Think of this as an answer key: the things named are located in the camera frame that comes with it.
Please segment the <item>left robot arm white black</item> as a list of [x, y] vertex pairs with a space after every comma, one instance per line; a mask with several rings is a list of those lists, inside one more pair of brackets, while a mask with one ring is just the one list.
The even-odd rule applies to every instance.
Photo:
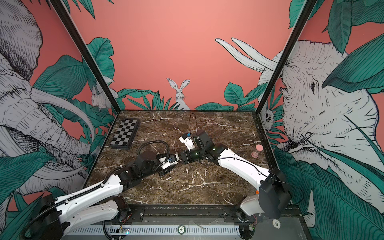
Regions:
[[124, 222], [131, 213], [120, 194], [148, 176], [167, 174], [179, 159], [178, 154], [171, 154], [169, 145], [164, 154], [139, 150], [135, 161], [113, 169], [101, 182], [56, 199], [44, 198], [19, 239], [60, 240], [73, 230], [112, 220], [117, 215]]

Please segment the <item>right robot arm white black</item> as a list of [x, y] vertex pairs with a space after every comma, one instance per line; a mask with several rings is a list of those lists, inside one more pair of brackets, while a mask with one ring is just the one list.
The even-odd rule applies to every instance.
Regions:
[[237, 215], [241, 221], [256, 214], [279, 219], [289, 205], [292, 199], [290, 187], [279, 169], [269, 170], [251, 163], [226, 145], [214, 143], [203, 130], [183, 134], [180, 142], [187, 147], [178, 154], [182, 164], [207, 160], [235, 173], [256, 189], [256, 194], [245, 197], [238, 205]]

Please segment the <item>black white checkerboard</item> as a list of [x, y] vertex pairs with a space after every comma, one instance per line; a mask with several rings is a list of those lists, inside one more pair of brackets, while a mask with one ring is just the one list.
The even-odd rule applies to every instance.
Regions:
[[112, 138], [110, 147], [112, 149], [129, 150], [132, 146], [136, 133], [140, 126], [140, 120], [129, 118], [123, 119]]

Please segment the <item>pink hourglass timer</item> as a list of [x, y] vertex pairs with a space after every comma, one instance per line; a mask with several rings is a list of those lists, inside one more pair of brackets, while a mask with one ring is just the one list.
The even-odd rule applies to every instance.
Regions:
[[254, 158], [254, 159], [257, 159], [260, 155], [260, 153], [264, 150], [264, 147], [260, 144], [257, 144], [256, 145], [256, 148], [255, 150], [251, 153], [251, 156]]

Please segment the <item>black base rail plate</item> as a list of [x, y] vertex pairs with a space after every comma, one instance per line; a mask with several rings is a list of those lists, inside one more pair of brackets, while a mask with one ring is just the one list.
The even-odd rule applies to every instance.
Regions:
[[110, 225], [120, 228], [126, 225], [238, 226], [239, 235], [296, 233], [304, 230], [296, 209], [288, 209], [279, 219], [256, 214], [243, 221], [238, 218], [237, 212], [238, 209], [230, 205], [131, 205], [130, 216], [125, 220], [116, 217]]

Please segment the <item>black metal frame post left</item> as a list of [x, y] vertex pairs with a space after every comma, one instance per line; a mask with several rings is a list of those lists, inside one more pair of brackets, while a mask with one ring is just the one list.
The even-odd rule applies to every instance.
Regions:
[[101, 85], [101, 88], [103, 89], [104, 93], [106, 94], [108, 100], [111, 102], [113, 109], [119, 114], [121, 112], [121, 109], [115, 99], [115, 97], [112, 95], [109, 86], [104, 80], [104, 77], [102, 76], [102, 73], [91, 55], [84, 39], [82, 38], [81, 34], [79, 33], [76, 25], [74, 24], [72, 18], [70, 17], [70, 14], [64, 5], [62, 1], [49, 1], [52, 7], [54, 8], [55, 12], [59, 16], [60, 20], [62, 21], [63, 25], [65, 26], [66, 30], [68, 31], [69, 35], [71, 36], [72, 40], [74, 41], [75, 45], [77, 46], [78, 50], [80, 51], [82, 57], [84, 58], [85, 62], [87, 63], [88, 67], [90, 68], [91, 73], [94, 75], [98, 83]]

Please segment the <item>black metal frame post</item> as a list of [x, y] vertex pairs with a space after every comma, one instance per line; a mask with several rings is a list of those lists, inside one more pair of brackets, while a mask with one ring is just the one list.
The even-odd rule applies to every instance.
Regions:
[[301, 35], [301, 32], [316, 4], [316, 0], [308, 0], [308, 1], [305, 1], [304, 2], [304, 6], [302, 7], [302, 10], [299, 14], [299, 17], [297, 19], [297, 22], [295, 23], [294, 25], [294, 28], [291, 32], [291, 35], [286, 43], [286, 46], [282, 52], [282, 55], [278, 61], [278, 64], [277, 64], [277, 67], [275, 68], [273, 74], [272, 74], [272, 77], [266, 87], [266, 90], [263, 94], [263, 97], [259, 103], [259, 106], [257, 107], [256, 109], [256, 115], [259, 115], [267, 101], [267, 98], [268, 96], [271, 94], [272, 90], [273, 90], [273, 87], [276, 83], [276, 81], [278, 80], [280, 74], [282, 73], [282, 70], [290, 56], [290, 54], [292, 53], [293, 49], [294, 49], [294, 46], [299, 38], [299, 36]]
[[64, 5], [62, 1], [49, 1], [52, 7], [54, 8], [55, 12], [59, 16], [60, 20], [62, 21], [63, 25], [65, 26], [66, 30], [68, 31], [69, 35], [71, 36], [72, 40], [74, 41], [75, 45], [77, 46], [78, 50], [80, 51], [82, 57], [84, 58], [85, 62], [87, 63], [88, 67], [90, 68], [91, 73], [94, 75], [98, 83], [101, 85], [101, 88], [103, 89], [104, 93], [106, 94], [108, 100], [111, 102], [113, 109], [119, 114], [121, 112], [121, 109], [115, 99], [115, 97], [112, 95], [109, 86], [104, 80], [104, 77], [102, 76], [102, 73], [91, 55], [84, 39], [82, 38], [81, 34], [79, 33], [76, 25], [74, 24], [72, 18], [70, 17], [70, 14]]

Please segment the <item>black metal frame post right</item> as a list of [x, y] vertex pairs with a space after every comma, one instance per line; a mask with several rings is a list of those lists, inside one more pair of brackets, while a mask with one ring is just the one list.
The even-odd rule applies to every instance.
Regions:
[[316, 0], [308, 0], [308, 1], [305, 1], [304, 2], [304, 6], [302, 7], [302, 10], [299, 14], [299, 17], [297, 19], [297, 22], [295, 23], [294, 25], [294, 28], [291, 32], [291, 35], [286, 43], [286, 46], [282, 52], [282, 55], [278, 61], [278, 64], [277, 64], [277, 67], [275, 68], [273, 74], [272, 74], [272, 77], [266, 87], [266, 90], [263, 94], [263, 97], [259, 103], [259, 106], [257, 107], [256, 109], [256, 115], [259, 115], [267, 101], [267, 98], [268, 96], [271, 94], [272, 90], [273, 90], [273, 87], [276, 83], [276, 81], [278, 80], [280, 74], [282, 73], [282, 70], [290, 56], [290, 54], [292, 53], [293, 49], [294, 49], [294, 46], [299, 38], [299, 36], [301, 35], [301, 32], [316, 4]]

